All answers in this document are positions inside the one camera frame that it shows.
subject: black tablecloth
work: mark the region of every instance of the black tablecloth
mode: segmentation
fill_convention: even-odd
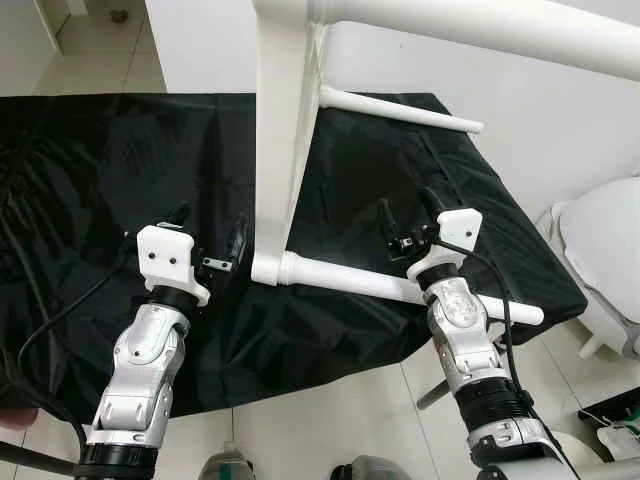
[[[446,112],[430,94],[383,98]],[[205,253],[235,260],[231,274],[216,275],[212,301],[193,319],[174,415],[397,362],[429,339],[416,305],[250,281],[254,144],[253,95],[0,99],[1,214],[50,315],[104,276],[124,231],[158,221],[182,201],[192,210],[186,226]],[[424,215],[416,192],[425,185],[483,213],[477,251],[502,271],[514,299],[544,309],[540,327],[515,328],[517,343],[582,312],[586,301],[570,276],[462,133],[321,111],[288,249],[403,276],[406,264],[388,261],[376,205],[387,197],[399,223],[412,226]],[[4,407],[26,403],[7,376],[15,374],[22,342],[42,324],[15,253],[0,233]],[[473,259],[463,273],[477,292],[498,294]],[[30,374],[85,422],[109,379],[114,341],[144,295],[133,255],[30,351]]]

